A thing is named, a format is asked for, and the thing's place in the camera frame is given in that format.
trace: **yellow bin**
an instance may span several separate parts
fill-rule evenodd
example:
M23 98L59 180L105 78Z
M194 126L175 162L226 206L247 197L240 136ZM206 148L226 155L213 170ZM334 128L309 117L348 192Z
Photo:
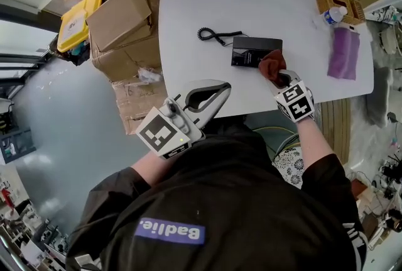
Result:
M88 39L87 18L102 4L102 0L82 0L62 16L57 50L67 52Z

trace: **black box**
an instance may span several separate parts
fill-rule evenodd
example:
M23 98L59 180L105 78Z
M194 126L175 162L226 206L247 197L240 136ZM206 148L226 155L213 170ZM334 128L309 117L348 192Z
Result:
M260 61L273 50L282 51L282 40L260 37L234 37L232 65L258 67Z

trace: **purple cloth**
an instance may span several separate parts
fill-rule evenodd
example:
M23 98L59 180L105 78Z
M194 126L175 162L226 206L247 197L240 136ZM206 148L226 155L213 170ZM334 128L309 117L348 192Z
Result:
M329 60L327 75L337 79L356 80L360 34L347 28L334 30L334 50Z

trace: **table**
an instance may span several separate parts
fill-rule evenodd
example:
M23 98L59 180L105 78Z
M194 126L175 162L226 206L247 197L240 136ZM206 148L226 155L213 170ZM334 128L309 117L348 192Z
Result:
M282 39L288 69L312 90L315 102L370 93L372 39L366 24L357 26L361 34L357 79L335 79L327 76L331 30L317 29L312 21L317 15L315 0L161 0L159 41L168 95L176 96L191 80L217 79L232 85L217 117L277 109L258 69L232 67L231 46L223 47L214 39L200 41L197 31L202 27Z

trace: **sleeve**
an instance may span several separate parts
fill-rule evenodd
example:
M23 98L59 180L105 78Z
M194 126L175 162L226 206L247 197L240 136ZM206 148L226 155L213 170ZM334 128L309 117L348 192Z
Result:
M75 257L99 257L107 245L117 217L150 186L131 167L121 170L95 186L88 195L79 225L70 236L67 270L80 270Z
M309 166L301 189L325 206L343 225L356 255L356 270L362 270L367 255L367 238L359 220L350 180L333 153Z

